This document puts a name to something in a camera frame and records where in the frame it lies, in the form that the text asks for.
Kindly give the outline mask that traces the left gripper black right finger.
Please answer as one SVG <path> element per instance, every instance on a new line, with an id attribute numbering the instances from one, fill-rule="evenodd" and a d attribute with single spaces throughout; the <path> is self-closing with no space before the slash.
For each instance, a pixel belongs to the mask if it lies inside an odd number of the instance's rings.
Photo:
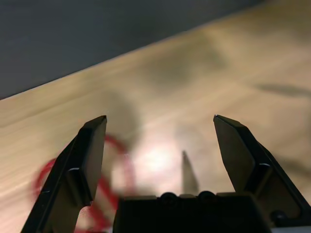
<path id="1" fill-rule="evenodd" d="M 213 122 L 222 161 L 235 191 L 252 194 L 270 221 L 310 221 L 310 205 L 250 130 L 221 115 L 215 115 Z"/>

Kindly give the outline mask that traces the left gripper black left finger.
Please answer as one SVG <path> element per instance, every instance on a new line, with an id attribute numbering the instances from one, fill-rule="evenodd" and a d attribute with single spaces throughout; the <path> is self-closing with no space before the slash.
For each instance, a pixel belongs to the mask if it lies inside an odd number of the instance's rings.
<path id="1" fill-rule="evenodd" d="M 106 116 L 86 122 L 56 158 L 23 233 L 72 233 L 95 199 L 102 172 Z"/>

